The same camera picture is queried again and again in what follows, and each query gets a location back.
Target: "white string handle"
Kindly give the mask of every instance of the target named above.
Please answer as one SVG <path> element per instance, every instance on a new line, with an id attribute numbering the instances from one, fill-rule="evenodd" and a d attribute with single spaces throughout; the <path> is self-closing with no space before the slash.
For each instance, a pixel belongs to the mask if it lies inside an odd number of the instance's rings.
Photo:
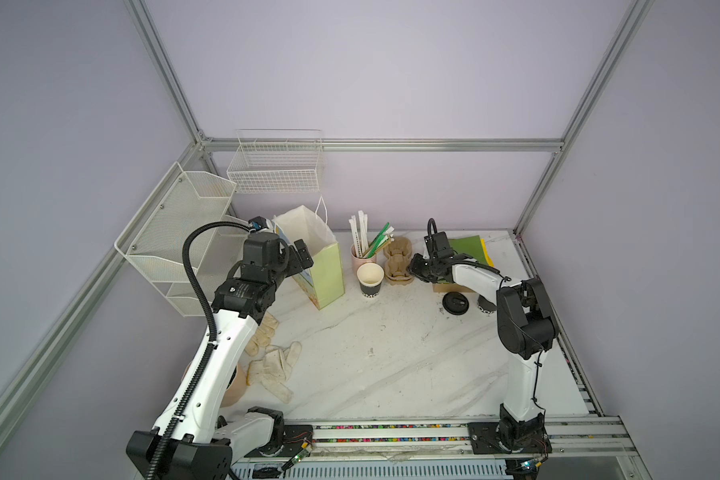
<path id="1" fill-rule="evenodd" d="M 320 200 L 318 200 L 317 206 L 315 207 L 315 215 L 317 216 L 319 216 L 317 210 L 319 210 L 320 204 L 322 204 L 322 208 L 326 211 L 326 225 L 328 225 L 328 207 L 326 206 L 326 201 L 323 199 L 322 194 L 320 194 Z"/>

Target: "wire basket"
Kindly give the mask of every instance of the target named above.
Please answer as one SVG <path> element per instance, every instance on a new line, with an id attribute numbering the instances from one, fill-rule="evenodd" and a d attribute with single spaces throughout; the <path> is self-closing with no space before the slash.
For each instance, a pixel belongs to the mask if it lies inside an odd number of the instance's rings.
<path id="1" fill-rule="evenodd" d="M 239 194 L 320 191 L 326 165 L 320 130 L 238 130 L 227 169 Z"/>
<path id="2" fill-rule="evenodd" d="M 203 171 L 184 171 L 174 164 L 177 175 L 167 193 L 135 236 L 122 233 L 115 248 L 184 316 L 202 316 L 202 306 L 181 258 L 184 240 L 199 226 L 218 220 L 243 220 L 228 215 L 235 183 Z M 221 227 L 203 232 L 192 242 L 190 263 L 208 301 L 242 256 L 244 230 Z"/>

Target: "table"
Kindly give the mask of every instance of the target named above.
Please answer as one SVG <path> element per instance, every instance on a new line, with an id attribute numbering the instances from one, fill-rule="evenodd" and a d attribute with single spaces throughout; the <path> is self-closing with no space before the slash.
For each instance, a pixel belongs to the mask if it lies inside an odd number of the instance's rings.
<path id="1" fill-rule="evenodd" d="M 448 232 L 450 238 L 475 234 L 485 239 L 502 274 L 528 278 L 506 230 Z M 424 252 L 425 232 L 400 235 L 412 240 L 414 252 Z M 352 273 L 350 234 L 339 232 L 336 238 L 344 296 L 317 310 L 296 282 L 286 279 L 269 309 L 280 321 L 272 344 L 285 348 L 298 341 L 303 347 L 286 383 L 293 400 L 283 404 L 257 384 L 221 414 L 230 418 L 263 406 L 282 410 L 289 421 L 497 416 L 507 391 L 508 352 L 498 338 L 496 313 L 480 312 L 477 294 L 467 293 L 469 311 L 451 315 L 442 308 L 443 293 L 419 280 L 408 285 L 385 280 L 378 296 L 367 299 Z M 240 362 L 247 369 L 250 360 L 243 354 Z M 538 399 L 547 417 L 589 413 L 557 344 L 542 369 Z"/>

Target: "metal slotted panel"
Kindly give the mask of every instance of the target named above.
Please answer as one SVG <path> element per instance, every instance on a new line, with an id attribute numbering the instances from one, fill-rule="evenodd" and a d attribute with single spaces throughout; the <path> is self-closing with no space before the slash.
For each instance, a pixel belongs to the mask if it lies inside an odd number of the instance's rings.
<path id="1" fill-rule="evenodd" d="M 254 470 L 268 463 L 235 464 L 232 470 L 241 480 L 253 478 Z M 285 478 L 420 478 L 421 480 L 482 480 L 512 478 L 504 460 L 409 460 L 406 462 L 310 462 L 299 463 Z"/>

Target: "green paper bag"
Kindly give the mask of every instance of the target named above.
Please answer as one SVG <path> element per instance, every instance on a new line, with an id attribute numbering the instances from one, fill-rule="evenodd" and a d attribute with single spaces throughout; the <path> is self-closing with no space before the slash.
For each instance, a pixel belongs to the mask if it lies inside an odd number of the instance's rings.
<path id="1" fill-rule="evenodd" d="M 298 206 L 272 221 L 275 232 L 288 244 L 304 240 L 315 264 L 293 276 L 318 310 L 344 295 L 344 275 L 336 235 L 306 206 Z"/>

